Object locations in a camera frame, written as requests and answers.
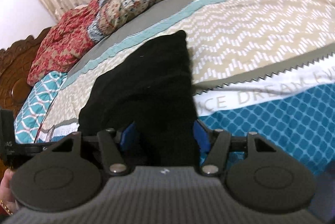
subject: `teal patterned pillow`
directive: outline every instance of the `teal patterned pillow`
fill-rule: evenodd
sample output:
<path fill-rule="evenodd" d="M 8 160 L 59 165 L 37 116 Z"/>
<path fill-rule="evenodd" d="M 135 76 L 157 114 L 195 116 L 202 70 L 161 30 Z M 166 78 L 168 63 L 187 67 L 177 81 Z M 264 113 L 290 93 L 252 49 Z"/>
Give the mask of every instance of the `teal patterned pillow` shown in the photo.
<path fill-rule="evenodd" d="M 50 72 L 37 82 L 14 121 L 15 140 L 19 144 L 35 141 L 37 131 L 67 74 Z"/>

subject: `teal fabric stripe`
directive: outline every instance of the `teal fabric stripe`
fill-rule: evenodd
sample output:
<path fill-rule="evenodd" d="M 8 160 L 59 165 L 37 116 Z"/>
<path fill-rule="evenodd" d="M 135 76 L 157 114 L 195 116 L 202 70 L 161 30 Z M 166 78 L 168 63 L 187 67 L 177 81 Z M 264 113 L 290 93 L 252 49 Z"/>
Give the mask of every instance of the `teal fabric stripe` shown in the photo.
<path fill-rule="evenodd" d="M 199 10 L 200 8 L 204 7 L 205 5 L 209 4 L 216 4 L 225 2 L 226 0 L 195 0 L 185 8 L 183 8 L 178 13 L 172 15 L 169 18 L 166 18 L 157 24 L 143 30 L 140 33 L 134 34 L 125 38 L 122 42 L 113 45 L 112 47 L 108 48 L 99 58 L 94 60 L 90 60 L 81 70 L 73 74 L 72 76 L 68 77 L 64 85 L 62 86 L 62 90 L 72 84 L 79 75 L 86 74 L 89 70 L 92 70 L 98 66 L 99 63 L 103 62 L 104 60 L 114 57 L 118 52 L 126 49 L 131 48 L 146 39 L 151 38 L 152 36 L 170 28 L 177 22 L 191 16 L 195 11 Z"/>

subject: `black cloth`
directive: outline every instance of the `black cloth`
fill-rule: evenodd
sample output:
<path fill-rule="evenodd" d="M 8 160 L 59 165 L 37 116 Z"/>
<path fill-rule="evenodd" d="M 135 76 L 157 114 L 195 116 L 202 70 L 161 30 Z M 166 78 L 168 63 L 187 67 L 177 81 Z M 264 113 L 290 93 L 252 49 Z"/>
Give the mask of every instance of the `black cloth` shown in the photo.
<path fill-rule="evenodd" d="M 78 130 L 96 135 L 134 121 L 150 165 L 198 165 L 192 130 L 197 113 L 185 39 L 183 30 L 151 39 L 99 76 L 79 114 Z"/>
<path fill-rule="evenodd" d="M 0 215 L 0 223 L 5 223 L 5 221 L 9 218 L 9 215 Z"/>

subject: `blue diamond pattern fabric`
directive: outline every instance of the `blue diamond pattern fabric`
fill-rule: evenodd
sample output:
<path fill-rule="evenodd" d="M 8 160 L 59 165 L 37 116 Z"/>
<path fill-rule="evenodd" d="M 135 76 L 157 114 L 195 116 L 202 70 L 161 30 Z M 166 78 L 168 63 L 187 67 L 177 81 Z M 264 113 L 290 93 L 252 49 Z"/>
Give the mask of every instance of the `blue diamond pattern fabric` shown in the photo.
<path fill-rule="evenodd" d="M 325 84 L 285 99 L 217 111 L 199 119 L 210 129 L 222 128 L 235 136 L 256 131 L 319 174 L 335 157 L 334 110 L 335 84 Z M 231 153 L 230 164 L 242 158 L 242 153 Z"/>
<path fill-rule="evenodd" d="M 46 112 L 66 76 L 66 73 L 53 71 L 35 84 L 14 121 L 17 143 L 30 144 L 35 141 Z"/>

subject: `wooden headboard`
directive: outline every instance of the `wooden headboard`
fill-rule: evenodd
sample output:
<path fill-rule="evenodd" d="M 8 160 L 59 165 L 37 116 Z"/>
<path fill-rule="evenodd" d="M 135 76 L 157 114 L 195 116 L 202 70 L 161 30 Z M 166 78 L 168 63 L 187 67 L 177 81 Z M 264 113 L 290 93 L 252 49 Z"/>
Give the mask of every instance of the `wooden headboard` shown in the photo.
<path fill-rule="evenodd" d="M 50 27 L 44 29 L 37 38 L 28 36 L 14 42 L 7 50 L 0 49 L 0 106 L 12 110 L 14 117 L 19 113 L 32 87 L 27 77 L 41 42 Z M 0 179 L 6 168 L 0 161 Z"/>

